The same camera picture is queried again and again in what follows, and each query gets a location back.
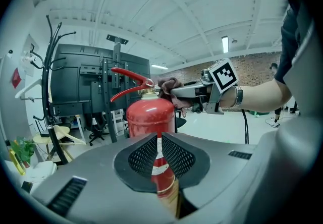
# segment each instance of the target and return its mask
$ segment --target wristwatch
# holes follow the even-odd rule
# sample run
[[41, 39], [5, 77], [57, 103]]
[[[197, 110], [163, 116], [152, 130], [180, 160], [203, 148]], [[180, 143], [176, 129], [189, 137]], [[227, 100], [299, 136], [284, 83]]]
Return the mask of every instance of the wristwatch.
[[243, 89], [239, 86], [233, 86], [237, 90], [237, 96], [236, 96], [236, 102], [231, 108], [239, 108], [241, 103], [242, 103], [242, 98], [243, 98]]

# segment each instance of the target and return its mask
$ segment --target green plant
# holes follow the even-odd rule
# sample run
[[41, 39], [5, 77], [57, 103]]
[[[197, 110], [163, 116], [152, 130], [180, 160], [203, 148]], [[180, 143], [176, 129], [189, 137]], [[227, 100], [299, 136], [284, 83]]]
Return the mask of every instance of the green plant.
[[16, 140], [10, 141], [11, 148], [24, 162], [30, 164], [30, 157], [34, 154], [34, 143], [26, 140], [24, 137], [17, 137]]

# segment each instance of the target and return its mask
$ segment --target human arm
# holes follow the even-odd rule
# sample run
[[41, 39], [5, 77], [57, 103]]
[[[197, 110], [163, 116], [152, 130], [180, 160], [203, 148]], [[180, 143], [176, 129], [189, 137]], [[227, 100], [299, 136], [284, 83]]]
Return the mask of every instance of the human arm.
[[[241, 108], [257, 112], [273, 111], [287, 103], [292, 96], [288, 87], [276, 79], [255, 87], [241, 88], [243, 90]], [[220, 106], [233, 106], [236, 101], [236, 96], [236, 88], [231, 87], [221, 97]]]

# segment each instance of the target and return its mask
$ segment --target fire extinguisher handle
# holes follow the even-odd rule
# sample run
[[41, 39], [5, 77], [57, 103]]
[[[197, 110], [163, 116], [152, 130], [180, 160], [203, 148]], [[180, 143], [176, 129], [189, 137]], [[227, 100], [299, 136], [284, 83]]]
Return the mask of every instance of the fire extinguisher handle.
[[126, 75], [126, 76], [130, 77], [131, 79], [137, 80], [139, 82], [139, 84], [140, 84], [140, 86], [133, 87], [133, 88], [130, 88], [130, 89], [126, 89], [126, 90], [121, 91], [118, 94], [114, 95], [110, 99], [111, 102], [115, 101], [117, 98], [119, 98], [119, 97], [121, 97], [121, 96], [123, 96], [123, 95], [125, 95], [125, 94], [127, 94], [129, 92], [134, 92], [134, 91], [137, 91], [137, 90], [147, 89], [147, 88], [151, 88], [151, 87], [155, 86], [155, 83], [154, 83], [153, 80], [151, 80], [151, 79], [149, 79], [147, 77], [144, 77], [144, 76], [142, 76], [140, 74], [128, 71], [126, 69], [113, 67], [111, 69], [111, 71], [113, 71], [115, 73], [120, 73], [120, 74]]

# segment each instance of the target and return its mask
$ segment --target ceiling light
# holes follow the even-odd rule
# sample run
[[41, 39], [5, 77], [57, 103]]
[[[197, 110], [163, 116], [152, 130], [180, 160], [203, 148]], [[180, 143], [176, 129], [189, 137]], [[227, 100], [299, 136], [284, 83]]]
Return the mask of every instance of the ceiling light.
[[229, 38], [228, 36], [222, 37], [222, 44], [223, 44], [223, 52], [229, 52]]
[[151, 67], [159, 68], [159, 69], [163, 69], [163, 70], [167, 70], [168, 69], [167, 67], [159, 66], [159, 65], [151, 65]]

